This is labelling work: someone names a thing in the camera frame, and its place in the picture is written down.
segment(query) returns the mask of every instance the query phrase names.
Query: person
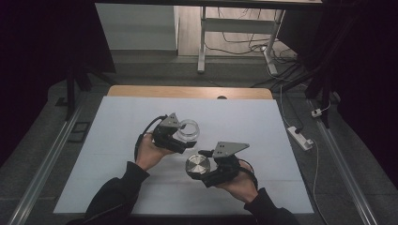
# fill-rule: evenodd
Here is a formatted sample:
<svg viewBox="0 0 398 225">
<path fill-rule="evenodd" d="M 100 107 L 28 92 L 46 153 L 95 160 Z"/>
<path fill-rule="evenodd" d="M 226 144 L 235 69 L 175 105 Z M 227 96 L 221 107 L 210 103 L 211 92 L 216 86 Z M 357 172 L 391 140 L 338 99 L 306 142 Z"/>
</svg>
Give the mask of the person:
<svg viewBox="0 0 398 225">
<path fill-rule="evenodd" d="M 139 146 L 136 162 L 127 162 L 123 177 L 106 182 L 88 205 L 84 218 L 74 219 L 67 225 L 144 224 L 139 218 L 130 217 L 141 184 L 149 176 L 149 169 L 156 166 L 162 158 L 174 153 L 155 146 L 152 141 L 152 134 L 147 133 Z M 240 166 L 251 169 L 242 161 Z M 253 180 L 245 172 L 239 172 L 233 180 L 217 185 L 216 188 L 222 188 L 244 202 L 244 209 L 253 214 L 259 225 L 299 224 L 291 212 L 274 205 L 264 188 L 257 191 Z"/>
</svg>

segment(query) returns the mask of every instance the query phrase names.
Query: power strip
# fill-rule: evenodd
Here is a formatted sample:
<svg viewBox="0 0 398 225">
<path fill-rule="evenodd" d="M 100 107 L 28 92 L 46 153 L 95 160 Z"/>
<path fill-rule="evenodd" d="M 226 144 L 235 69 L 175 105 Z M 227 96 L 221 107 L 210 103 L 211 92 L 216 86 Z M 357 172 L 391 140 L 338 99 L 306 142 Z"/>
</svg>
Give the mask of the power strip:
<svg viewBox="0 0 398 225">
<path fill-rule="evenodd" d="M 314 143 L 313 140 L 305 139 L 304 136 L 300 132 L 296 133 L 296 127 L 289 127 L 287 131 L 289 131 L 289 134 L 296 140 L 298 145 L 302 148 L 302 150 L 307 151 L 311 148 L 313 148 L 312 144 Z"/>
</svg>

